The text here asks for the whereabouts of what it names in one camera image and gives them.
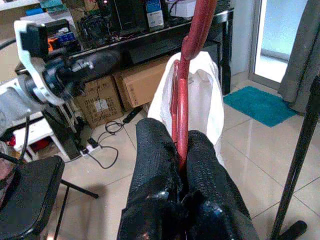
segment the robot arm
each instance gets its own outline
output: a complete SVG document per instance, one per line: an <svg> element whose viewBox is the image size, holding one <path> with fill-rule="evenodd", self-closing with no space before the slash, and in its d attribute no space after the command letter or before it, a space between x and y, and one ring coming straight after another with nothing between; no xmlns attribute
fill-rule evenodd
<svg viewBox="0 0 320 240"><path fill-rule="evenodd" d="M86 82L110 73L120 56L113 51L98 51L74 58L48 55L47 30L31 21L15 21L18 56L28 74L0 83L0 136L12 121L43 110L48 103L60 106L83 93Z"/></svg>

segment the blue box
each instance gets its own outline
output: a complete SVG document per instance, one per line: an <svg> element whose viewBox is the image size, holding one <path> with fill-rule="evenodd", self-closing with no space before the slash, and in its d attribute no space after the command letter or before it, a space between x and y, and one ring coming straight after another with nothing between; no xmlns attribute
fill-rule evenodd
<svg viewBox="0 0 320 240"><path fill-rule="evenodd" d="M147 0L145 3L146 12L153 13L161 10L160 0Z"/></svg>

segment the tiled floor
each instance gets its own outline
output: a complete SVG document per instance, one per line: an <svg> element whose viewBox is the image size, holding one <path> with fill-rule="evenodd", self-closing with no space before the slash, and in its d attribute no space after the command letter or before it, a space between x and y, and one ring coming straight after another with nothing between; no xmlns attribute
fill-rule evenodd
<svg viewBox="0 0 320 240"><path fill-rule="evenodd" d="M232 91L245 86L277 94L273 89L248 80L232 86ZM103 140L103 145L119 149L118 161L112 168L103 170L89 158L66 164L63 178L98 193L100 198L93 199L70 190L58 239L116 239L135 166L135 125L145 116L145 113L140 113L123 131ZM262 240L268 239L270 234L302 122L303 118L296 115L270 128L225 105L221 153ZM93 137L97 138L103 131L104 126L99 126ZM107 166L115 152L103 149L94 156ZM46 229L49 237L54 234L64 190L63 186L59 190L56 207ZM300 239L320 239L319 190L320 126L312 139L283 229L297 220L304 220L308 223L308 230Z"/></svg>

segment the desk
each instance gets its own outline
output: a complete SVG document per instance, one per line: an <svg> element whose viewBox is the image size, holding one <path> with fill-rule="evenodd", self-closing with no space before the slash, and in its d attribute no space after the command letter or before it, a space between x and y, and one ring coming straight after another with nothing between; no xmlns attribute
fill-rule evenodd
<svg viewBox="0 0 320 240"><path fill-rule="evenodd" d="M232 55L232 32L233 32L234 9L229 9L215 14L212 20L211 28L222 24L222 93L230 93L231 87L231 55ZM115 50L122 54L124 64L122 68L127 68L145 62L149 59L161 56L171 51L181 49L182 40L188 34L191 21L169 26L167 28L145 33L132 37L130 39L115 42L109 45L101 46L95 49L84 50L73 55L73 58L94 53L101 50Z"/></svg>

